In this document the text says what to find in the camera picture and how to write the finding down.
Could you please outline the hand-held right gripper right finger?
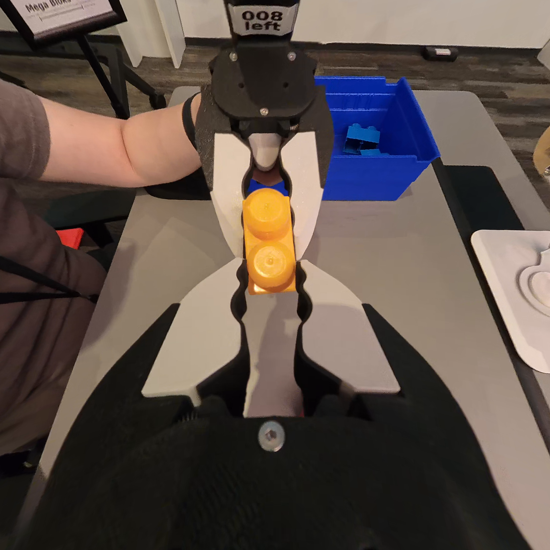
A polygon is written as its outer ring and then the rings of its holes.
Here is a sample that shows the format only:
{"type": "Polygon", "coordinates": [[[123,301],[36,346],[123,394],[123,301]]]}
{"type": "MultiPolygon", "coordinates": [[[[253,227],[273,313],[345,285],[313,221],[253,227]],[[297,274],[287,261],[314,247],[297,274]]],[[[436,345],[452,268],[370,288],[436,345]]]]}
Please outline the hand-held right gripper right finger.
{"type": "Polygon", "coordinates": [[[311,360],[353,393],[399,393],[400,385],[361,300],[342,282],[308,260],[301,346],[311,360]]]}

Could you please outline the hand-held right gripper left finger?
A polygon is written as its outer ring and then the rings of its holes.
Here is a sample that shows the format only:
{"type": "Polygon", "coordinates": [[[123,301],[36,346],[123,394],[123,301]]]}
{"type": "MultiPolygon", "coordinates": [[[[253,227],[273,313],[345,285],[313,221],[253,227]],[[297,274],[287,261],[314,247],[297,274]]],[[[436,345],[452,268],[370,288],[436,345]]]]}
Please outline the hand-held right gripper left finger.
{"type": "Polygon", "coordinates": [[[181,300],[142,388],[147,398],[200,398],[200,386],[237,357],[241,322],[231,300],[241,281],[242,259],[233,259],[190,290],[181,300]]]}

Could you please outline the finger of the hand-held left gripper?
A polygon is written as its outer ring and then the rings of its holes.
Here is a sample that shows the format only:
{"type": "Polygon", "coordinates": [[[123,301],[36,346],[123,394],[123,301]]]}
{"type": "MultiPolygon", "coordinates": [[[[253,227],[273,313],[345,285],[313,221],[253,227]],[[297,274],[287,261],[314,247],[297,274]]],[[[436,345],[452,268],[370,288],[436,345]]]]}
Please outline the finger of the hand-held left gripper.
{"type": "Polygon", "coordinates": [[[280,165],[290,183],[295,257],[299,261],[313,237],[323,195],[315,132],[294,135],[280,151],[280,165]]]}
{"type": "Polygon", "coordinates": [[[234,134],[215,134],[211,200],[225,241],[244,258],[244,181],[252,167],[250,148],[234,134]]]}

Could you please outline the blue plastic bin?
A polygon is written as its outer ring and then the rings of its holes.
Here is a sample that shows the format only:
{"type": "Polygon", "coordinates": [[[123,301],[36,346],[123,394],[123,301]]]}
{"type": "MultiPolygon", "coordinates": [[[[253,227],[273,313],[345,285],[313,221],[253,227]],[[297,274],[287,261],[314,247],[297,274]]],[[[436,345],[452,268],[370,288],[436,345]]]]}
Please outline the blue plastic bin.
{"type": "Polygon", "coordinates": [[[326,89],[334,127],[334,147],[325,201],[395,201],[440,153],[426,118],[405,78],[316,77],[326,89]],[[376,127],[379,149],[390,157],[346,155],[347,129],[354,123],[376,127]]]}

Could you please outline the blue two-stud block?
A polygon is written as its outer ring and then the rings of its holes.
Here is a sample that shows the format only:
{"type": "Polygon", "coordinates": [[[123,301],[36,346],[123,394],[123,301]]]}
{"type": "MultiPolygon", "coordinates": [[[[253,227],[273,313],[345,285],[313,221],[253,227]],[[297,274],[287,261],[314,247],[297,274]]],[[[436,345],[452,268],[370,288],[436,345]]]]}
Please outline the blue two-stud block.
{"type": "Polygon", "coordinates": [[[347,135],[343,146],[343,153],[346,155],[361,156],[362,149],[378,148],[381,133],[376,127],[361,127],[354,123],[347,129],[347,135]]]}

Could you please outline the yellow two-stud block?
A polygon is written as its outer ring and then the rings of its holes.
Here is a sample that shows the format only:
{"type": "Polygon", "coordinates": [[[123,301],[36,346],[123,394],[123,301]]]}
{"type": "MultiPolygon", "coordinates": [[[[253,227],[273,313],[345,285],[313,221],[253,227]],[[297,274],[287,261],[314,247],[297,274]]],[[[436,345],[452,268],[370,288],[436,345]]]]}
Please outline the yellow two-stud block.
{"type": "Polygon", "coordinates": [[[290,198],[261,188],[243,201],[244,250],[251,295],[296,291],[290,198]]]}

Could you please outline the person's left forearm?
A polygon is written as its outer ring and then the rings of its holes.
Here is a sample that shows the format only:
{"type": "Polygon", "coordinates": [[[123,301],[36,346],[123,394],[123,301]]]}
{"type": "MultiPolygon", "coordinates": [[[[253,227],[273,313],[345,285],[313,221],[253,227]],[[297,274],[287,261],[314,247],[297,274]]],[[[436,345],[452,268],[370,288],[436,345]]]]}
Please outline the person's left forearm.
{"type": "Polygon", "coordinates": [[[175,182],[201,166],[184,129],[184,104],[121,120],[39,99],[50,129],[41,181],[143,188],[175,182]]]}

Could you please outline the black wristband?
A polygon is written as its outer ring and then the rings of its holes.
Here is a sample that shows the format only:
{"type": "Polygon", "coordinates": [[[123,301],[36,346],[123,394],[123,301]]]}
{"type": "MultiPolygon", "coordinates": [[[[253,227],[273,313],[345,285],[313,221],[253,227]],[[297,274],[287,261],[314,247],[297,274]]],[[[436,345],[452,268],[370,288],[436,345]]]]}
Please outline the black wristband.
{"type": "Polygon", "coordinates": [[[185,134],[196,151],[196,120],[200,111],[201,92],[190,96],[182,104],[182,124],[185,134]]]}

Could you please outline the dark green chair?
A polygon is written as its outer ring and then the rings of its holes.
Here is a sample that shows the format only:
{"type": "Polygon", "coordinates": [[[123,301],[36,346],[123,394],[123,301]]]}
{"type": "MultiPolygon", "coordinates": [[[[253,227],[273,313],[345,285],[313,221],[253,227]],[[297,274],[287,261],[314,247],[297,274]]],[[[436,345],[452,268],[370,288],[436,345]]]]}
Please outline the dark green chair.
{"type": "Polygon", "coordinates": [[[100,248],[115,243],[107,224],[125,221],[136,191],[115,189],[90,191],[61,197],[50,203],[43,219],[55,230],[83,229],[100,248]]]}

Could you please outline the black sign stand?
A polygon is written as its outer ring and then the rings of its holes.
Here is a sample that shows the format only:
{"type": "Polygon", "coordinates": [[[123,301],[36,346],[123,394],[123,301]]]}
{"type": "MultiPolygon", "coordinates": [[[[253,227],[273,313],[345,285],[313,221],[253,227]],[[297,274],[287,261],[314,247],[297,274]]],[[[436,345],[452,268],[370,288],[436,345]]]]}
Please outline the black sign stand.
{"type": "Polygon", "coordinates": [[[18,33],[2,31],[1,55],[86,60],[118,119],[127,120],[130,117],[127,84],[145,95],[152,109],[167,107],[164,94],[126,65],[122,51],[114,44],[90,42],[86,36],[82,36],[54,45],[33,48],[18,33]]]}

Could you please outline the person's brown shirt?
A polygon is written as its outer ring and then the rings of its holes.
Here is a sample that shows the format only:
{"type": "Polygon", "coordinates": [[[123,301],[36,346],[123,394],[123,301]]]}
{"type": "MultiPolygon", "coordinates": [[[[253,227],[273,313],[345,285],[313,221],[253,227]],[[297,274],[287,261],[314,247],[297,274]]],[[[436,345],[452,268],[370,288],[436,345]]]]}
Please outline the person's brown shirt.
{"type": "MultiPolygon", "coordinates": [[[[50,155],[50,128],[36,95],[1,81],[1,256],[67,288],[98,296],[106,270],[65,247],[29,212],[12,183],[37,180],[50,155]]],[[[95,305],[84,298],[1,305],[1,455],[47,436],[95,305]]]]}

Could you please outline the white stand base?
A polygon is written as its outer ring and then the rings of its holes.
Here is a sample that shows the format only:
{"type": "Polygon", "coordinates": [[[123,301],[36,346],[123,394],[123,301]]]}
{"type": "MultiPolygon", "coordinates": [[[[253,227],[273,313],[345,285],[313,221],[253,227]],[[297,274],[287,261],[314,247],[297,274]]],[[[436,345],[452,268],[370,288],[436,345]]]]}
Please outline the white stand base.
{"type": "Polygon", "coordinates": [[[549,373],[549,231],[478,230],[471,245],[519,357],[549,373]]]}

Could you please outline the black mat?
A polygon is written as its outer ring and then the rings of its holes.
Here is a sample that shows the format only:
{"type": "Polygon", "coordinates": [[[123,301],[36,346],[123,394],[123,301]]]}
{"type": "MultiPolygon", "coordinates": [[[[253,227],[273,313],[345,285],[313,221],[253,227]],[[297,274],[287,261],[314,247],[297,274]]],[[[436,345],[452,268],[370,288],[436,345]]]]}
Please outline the black mat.
{"type": "Polygon", "coordinates": [[[472,235],[478,230],[523,230],[499,180],[487,166],[444,166],[450,188],[472,235]]]}

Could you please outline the small black floor device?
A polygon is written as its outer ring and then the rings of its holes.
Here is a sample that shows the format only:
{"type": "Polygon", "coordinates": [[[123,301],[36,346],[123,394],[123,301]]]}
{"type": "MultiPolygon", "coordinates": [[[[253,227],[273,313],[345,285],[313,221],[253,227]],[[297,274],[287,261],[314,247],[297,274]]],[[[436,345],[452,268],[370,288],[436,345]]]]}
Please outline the small black floor device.
{"type": "Polygon", "coordinates": [[[453,63],[457,60],[459,52],[455,47],[423,46],[421,55],[423,59],[431,62],[453,63]]]}

